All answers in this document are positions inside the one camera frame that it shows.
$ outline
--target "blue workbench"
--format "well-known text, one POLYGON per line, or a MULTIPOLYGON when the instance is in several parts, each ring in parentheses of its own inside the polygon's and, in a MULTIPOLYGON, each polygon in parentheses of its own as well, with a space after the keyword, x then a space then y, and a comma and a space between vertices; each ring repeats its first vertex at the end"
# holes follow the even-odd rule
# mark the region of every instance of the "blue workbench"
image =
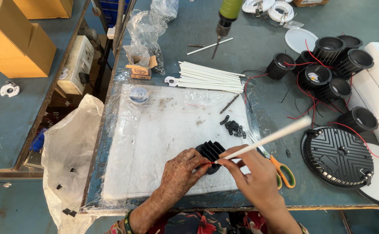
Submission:
MULTIPOLYGON (((17 96, 0 96, 0 171, 17 170, 51 101, 90 0, 75 0, 70 19, 36 19, 57 47, 48 77, 11 79, 20 87, 17 96)), ((0 88, 9 80, 0 72, 0 88)))
MULTIPOLYGON (((150 2, 150 0, 140 0, 136 3, 135 9, 149 10, 150 2)), ((240 73, 244 70, 265 71, 277 52, 286 51, 294 58, 299 56, 285 42, 286 28, 279 26, 269 17, 256 18, 252 14, 243 12, 240 12, 238 20, 232 24, 227 37, 234 37, 234 40, 220 45, 214 60, 211 60, 213 48, 187 56, 187 52, 197 49, 188 47, 188 44, 211 45, 217 41, 215 28, 219 19, 218 9, 221 2, 222 0, 180 1, 178 17, 168 24, 166 33, 158 40, 165 59, 166 75, 154 73, 149 81, 134 82, 166 85, 163 83, 166 76, 179 77, 178 61, 188 61, 240 73)), ((373 3, 371 0, 331 0, 325 6, 294 7, 293 9, 297 13, 295 21, 304 23, 303 28, 313 32, 317 37, 337 36, 344 32, 360 38, 364 45, 379 41, 379 1, 373 3)), ((130 36, 126 32, 123 45, 129 44, 130 36)), ((122 50, 118 58, 116 75, 126 63, 127 58, 122 50)), ((115 90, 108 92, 108 97, 113 95, 117 95, 115 90)), ((296 87, 296 76, 292 73, 279 81, 268 77, 251 79, 247 87, 247 95, 253 110, 249 113, 251 125, 261 137, 291 123, 292 120, 286 116, 299 116, 300 112, 304 112, 312 104, 312 100, 296 87)), ((343 102, 337 101, 336 104, 345 111, 343 102)), ((326 125, 328 121, 336 120, 339 116, 338 112, 333 112, 322 105, 318 105, 318 111, 320 115, 316 114, 315 123, 320 125, 326 125)), ((83 197, 83 205, 87 204, 95 209, 94 211, 93 209, 84 210, 84 213, 120 214, 116 207, 104 207, 98 203, 102 176, 111 146, 111 137, 105 124, 109 123, 114 115, 112 109, 106 108, 99 131, 98 148, 90 169, 91 176, 87 180, 83 197)), ((300 151, 302 136, 303 132, 296 132, 264 146, 276 155, 279 162, 286 164, 296 177, 295 188, 288 189, 283 186, 280 190, 289 209, 379 208, 356 190, 336 188, 317 178, 302 159, 300 151), (290 158, 286 157, 286 149, 291 152, 290 158)), ((130 202, 138 205, 142 201, 130 202)), ((233 210, 252 209, 251 204, 239 191, 184 197, 175 205, 175 208, 186 211, 205 208, 222 210, 223 207, 230 207, 233 210)))

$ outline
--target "small cardboard box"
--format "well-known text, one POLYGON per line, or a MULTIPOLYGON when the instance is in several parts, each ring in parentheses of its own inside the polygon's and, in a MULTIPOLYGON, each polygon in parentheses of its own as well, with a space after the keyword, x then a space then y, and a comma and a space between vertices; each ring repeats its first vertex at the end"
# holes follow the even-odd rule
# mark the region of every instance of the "small cardboard box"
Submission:
POLYGON ((325 5, 329 0, 293 0, 297 7, 312 7, 316 5, 325 5))
POLYGON ((145 79, 150 80, 152 76, 152 70, 151 68, 158 65, 156 62, 156 56, 151 56, 149 59, 149 66, 148 67, 142 67, 139 65, 135 65, 140 61, 140 58, 129 58, 129 64, 126 65, 127 68, 130 68, 130 76, 135 79, 145 79))
POLYGON ((30 19, 71 18, 73 0, 14 0, 30 19))
POLYGON ((0 58, 23 57, 32 24, 12 0, 0 0, 0 58))
POLYGON ((0 58, 0 72, 9 78, 47 77, 56 50, 41 26, 33 23, 28 49, 21 57, 0 58))

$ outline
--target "bangle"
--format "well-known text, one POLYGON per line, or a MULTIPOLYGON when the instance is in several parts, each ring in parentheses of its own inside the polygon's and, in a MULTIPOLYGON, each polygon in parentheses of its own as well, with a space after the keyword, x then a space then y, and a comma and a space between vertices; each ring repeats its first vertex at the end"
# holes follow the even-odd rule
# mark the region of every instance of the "bangle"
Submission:
POLYGON ((129 215, 130 213, 132 212, 133 210, 129 210, 129 212, 125 215, 125 222, 124 222, 124 225, 125 225, 125 230, 128 234, 134 234, 132 229, 130 228, 130 223, 129 223, 129 215))

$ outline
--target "label on box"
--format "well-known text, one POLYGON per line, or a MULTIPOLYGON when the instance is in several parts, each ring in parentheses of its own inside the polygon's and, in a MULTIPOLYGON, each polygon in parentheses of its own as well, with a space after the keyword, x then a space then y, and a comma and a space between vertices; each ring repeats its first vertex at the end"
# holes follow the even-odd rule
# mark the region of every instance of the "label on box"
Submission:
POLYGON ((322 3, 322 0, 303 0, 301 4, 322 3))

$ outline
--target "black downlight housing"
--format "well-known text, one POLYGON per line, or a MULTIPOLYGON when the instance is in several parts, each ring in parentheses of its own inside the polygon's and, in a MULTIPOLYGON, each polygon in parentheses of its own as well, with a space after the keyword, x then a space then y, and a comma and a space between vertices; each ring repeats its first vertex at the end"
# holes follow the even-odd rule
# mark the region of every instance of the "black downlight housing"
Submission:
MULTIPOLYGON (((357 133, 374 131, 379 127, 379 122, 373 113, 364 107, 354 107, 343 115, 340 115, 338 123, 351 127, 357 133)), ((341 127, 346 131, 351 131, 346 127, 341 127)))
POLYGON ((358 189, 371 183, 372 156, 363 141, 348 131, 329 126, 308 129, 301 153, 308 168, 328 184, 358 189))
POLYGON ((304 90, 314 90, 331 82, 331 70, 319 65, 311 64, 299 73, 298 84, 304 90))
POLYGON ((318 100, 328 104, 340 98, 348 98, 352 93, 350 84, 340 78, 334 78, 327 85, 315 88, 314 91, 318 100))
POLYGON ((345 49, 345 42, 337 37, 321 37, 315 42, 312 54, 325 66, 334 65, 345 49))
POLYGON ((285 64, 295 64, 293 58, 285 53, 276 53, 273 56, 272 62, 266 68, 266 73, 268 77, 273 80, 280 80, 288 71, 292 71, 295 68, 294 66, 285 64))
POLYGON ((359 73, 363 69, 369 69, 374 66, 373 58, 364 50, 351 49, 347 56, 343 57, 340 63, 335 67, 338 75, 348 80, 354 73, 359 73))
POLYGON ((311 63, 303 64, 307 62, 317 62, 311 55, 311 53, 307 50, 302 51, 300 56, 295 60, 296 67, 292 70, 294 74, 297 74, 298 72, 302 71, 305 67, 309 66, 311 63))
MULTIPOLYGON (((204 144, 201 144, 197 147, 195 147, 195 150, 198 151, 203 157, 208 158, 211 162, 214 162, 215 160, 219 159, 219 155, 226 151, 226 149, 220 145, 220 143, 208 141, 204 144)), ((218 169, 221 167, 220 164, 211 164, 212 166, 208 168, 207 174, 211 175, 218 171, 218 169)))

